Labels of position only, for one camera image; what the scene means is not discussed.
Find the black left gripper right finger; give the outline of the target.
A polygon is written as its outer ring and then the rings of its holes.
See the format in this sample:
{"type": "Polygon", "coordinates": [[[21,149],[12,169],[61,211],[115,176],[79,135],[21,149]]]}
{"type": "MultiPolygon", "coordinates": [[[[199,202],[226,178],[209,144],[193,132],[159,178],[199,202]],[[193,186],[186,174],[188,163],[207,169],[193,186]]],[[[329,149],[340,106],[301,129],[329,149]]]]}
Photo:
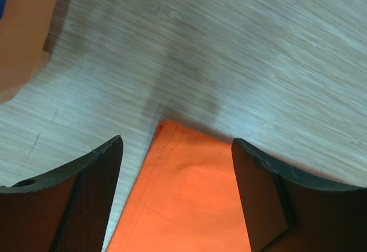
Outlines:
{"type": "Polygon", "coordinates": [[[252,251],[365,251],[366,189],[313,175],[236,138],[232,159],[252,251]]]}

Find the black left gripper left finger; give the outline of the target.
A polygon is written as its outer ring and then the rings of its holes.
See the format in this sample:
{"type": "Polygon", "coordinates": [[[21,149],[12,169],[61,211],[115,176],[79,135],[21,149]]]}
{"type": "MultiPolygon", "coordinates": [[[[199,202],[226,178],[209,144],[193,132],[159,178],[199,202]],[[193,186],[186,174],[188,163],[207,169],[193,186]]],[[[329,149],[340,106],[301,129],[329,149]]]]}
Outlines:
{"type": "Polygon", "coordinates": [[[121,136],[41,175],[1,187],[1,251],[102,251],[121,136]]]}

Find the orange t shirt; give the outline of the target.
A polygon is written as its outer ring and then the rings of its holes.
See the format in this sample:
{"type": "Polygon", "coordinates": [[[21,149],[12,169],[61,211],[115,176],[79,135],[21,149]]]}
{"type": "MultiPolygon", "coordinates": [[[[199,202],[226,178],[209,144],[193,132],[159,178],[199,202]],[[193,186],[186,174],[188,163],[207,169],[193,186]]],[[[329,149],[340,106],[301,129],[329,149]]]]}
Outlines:
{"type": "Polygon", "coordinates": [[[160,123],[108,251],[250,251],[231,145],[160,123]]]}

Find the orange plastic basket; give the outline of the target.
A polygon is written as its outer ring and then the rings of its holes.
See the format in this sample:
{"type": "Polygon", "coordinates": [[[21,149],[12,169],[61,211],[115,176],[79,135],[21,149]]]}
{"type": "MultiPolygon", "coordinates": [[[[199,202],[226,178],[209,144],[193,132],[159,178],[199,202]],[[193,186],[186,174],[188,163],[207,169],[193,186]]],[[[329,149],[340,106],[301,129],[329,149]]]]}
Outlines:
{"type": "Polygon", "coordinates": [[[1,103],[46,66],[70,0],[1,0],[1,103]]]}

